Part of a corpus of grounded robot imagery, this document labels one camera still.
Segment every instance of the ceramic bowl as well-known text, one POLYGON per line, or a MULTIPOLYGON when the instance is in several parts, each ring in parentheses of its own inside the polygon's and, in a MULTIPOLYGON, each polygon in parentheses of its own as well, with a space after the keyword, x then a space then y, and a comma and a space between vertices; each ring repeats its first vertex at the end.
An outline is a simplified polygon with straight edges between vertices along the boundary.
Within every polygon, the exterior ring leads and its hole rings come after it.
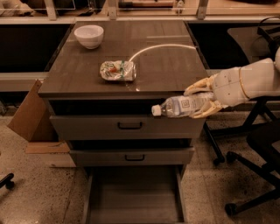
POLYGON ((84 25, 74 31, 79 43, 87 49, 95 49, 103 40, 104 30, 99 25, 84 25))

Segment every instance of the tile floor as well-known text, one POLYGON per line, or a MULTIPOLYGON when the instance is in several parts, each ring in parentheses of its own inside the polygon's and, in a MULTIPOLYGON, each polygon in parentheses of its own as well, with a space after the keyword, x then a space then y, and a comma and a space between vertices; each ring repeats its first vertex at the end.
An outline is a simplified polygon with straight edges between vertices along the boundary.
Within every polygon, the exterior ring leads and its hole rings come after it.
MULTIPOLYGON (((49 168, 38 156, 25 154, 27 142, 6 127, 14 110, 0 116, 0 178, 15 174, 14 189, 0 189, 0 224, 81 223, 85 173, 81 168, 49 168)), ((246 115, 219 113, 209 117, 208 124, 211 128, 242 124, 246 115)), ((224 154, 232 150, 262 162, 249 149, 244 135, 223 137, 218 143, 224 154)), ((254 198, 271 186, 238 162, 214 166, 214 151, 203 131, 194 145, 196 151, 182 179, 188 223, 279 223, 280 200, 229 218, 224 212, 226 203, 254 198)))

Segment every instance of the wooden cabinet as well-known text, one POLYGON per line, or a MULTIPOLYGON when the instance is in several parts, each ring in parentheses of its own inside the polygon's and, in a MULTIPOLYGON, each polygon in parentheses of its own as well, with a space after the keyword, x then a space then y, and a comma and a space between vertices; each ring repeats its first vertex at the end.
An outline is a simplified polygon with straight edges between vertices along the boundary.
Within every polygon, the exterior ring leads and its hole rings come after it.
POLYGON ((186 222, 180 180, 205 119, 154 117, 151 106, 206 76, 182 21, 77 22, 39 95, 73 161, 91 167, 84 223, 186 222), (87 24, 104 28, 97 49, 74 38, 87 24), (133 82, 100 77, 103 61, 139 51, 133 82))

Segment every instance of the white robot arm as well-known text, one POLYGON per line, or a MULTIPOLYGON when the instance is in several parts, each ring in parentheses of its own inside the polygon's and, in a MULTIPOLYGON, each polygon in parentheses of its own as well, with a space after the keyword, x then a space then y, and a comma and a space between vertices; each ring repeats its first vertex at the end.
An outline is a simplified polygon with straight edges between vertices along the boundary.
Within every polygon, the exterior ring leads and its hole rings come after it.
POLYGON ((213 92, 214 101, 204 105, 193 118, 210 116, 260 96, 280 95, 280 48, 275 61, 262 59, 243 67, 222 70, 188 87, 184 95, 213 92))

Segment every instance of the cardboard box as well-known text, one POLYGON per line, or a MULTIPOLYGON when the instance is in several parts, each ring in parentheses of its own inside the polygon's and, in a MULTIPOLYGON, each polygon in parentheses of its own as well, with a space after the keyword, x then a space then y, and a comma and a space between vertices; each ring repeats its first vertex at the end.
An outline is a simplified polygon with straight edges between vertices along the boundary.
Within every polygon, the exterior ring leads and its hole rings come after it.
POLYGON ((65 142, 29 142, 25 153, 39 155, 50 167, 76 167, 65 142))
POLYGON ((41 86, 36 80, 7 126, 29 142, 25 153, 38 154, 51 167, 75 167, 67 144, 58 140, 49 111, 38 95, 41 86))

